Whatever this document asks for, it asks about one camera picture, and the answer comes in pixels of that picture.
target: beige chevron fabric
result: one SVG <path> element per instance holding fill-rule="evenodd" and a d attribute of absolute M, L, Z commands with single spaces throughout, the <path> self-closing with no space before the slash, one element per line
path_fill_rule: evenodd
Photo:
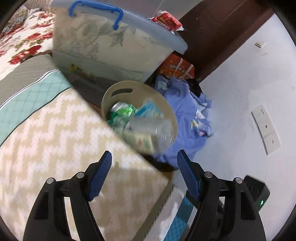
<path fill-rule="evenodd" d="M 133 239 L 168 181 L 70 88 L 19 125 L 0 148 L 0 215 L 18 240 L 46 179 L 71 178 L 105 150 L 112 153 L 112 167 L 91 209 L 106 241 Z M 66 209 L 72 238 L 79 240 L 68 199 Z"/>

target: blue gripper pad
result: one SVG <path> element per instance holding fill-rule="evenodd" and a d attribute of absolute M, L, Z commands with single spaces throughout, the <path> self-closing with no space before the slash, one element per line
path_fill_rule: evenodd
<path fill-rule="evenodd" d="M 194 197 L 195 200 L 199 200 L 200 190 L 199 181 L 194 175 L 193 170 L 190 167 L 190 159 L 186 155 L 184 150 L 180 150 L 177 154 L 177 164 L 186 183 L 189 194 Z"/>
<path fill-rule="evenodd" d="M 102 189 L 104 181 L 108 175 L 112 164 L 112 155 L 109 151 L 105 151 L 103 156 L 98 162 L 99 167 L 92 177 L 89 185 L 89 201 L 93 201 L 97 197 Z"/>

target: wall socket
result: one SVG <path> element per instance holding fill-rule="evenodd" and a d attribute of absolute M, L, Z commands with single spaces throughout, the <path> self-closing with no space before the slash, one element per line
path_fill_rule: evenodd
<path fill-rule="evenodd" d="M 266 154 L 279 149 L 281 147 L 279 137 L 264 106 L 259 105 L 252 111 L 252 115 L 260 131 Z"/>

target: silver bolt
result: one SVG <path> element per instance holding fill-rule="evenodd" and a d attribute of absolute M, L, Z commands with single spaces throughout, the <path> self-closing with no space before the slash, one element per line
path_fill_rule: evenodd
<path fill-rule="evenodd" d="M 205 177 L 211 178 L 213 174 L 211 172 L 205 172 Z"/>
<path fill-rule="evenodd" d="M 46 181 L 48 184 L 52 184 L 54 182 L 54 179 L 52 177 L 50 177 L 49 179 L 47 179 Z"/>
<path fill-rule="evenodd" d="M 79 172 L 76 174 L 77 178 L 83 178 L 84 177 L 84 173 L 83 172 Z"/>
<path fill-rule="evenodd" d="M 235 179 L 235 181 L 236 181 L 238 184 L 241 184 L 241 183 L 242 183 L 242 179 L 241 179 L 240 177 L 237 177 L 237 178 Z"/>

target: red plastic wrapper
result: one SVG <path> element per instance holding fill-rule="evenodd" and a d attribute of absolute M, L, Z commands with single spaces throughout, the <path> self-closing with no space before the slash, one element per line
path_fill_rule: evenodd
<path fill-rule="evenodd" d="M 174 16 L 172 16 L 167 11 L 158 11 L 157 15 L 151 20 L 165 29 L 174 33 L 174 31 L 182 31 L 184 30 L 182 24 L 177 20 Z"/>

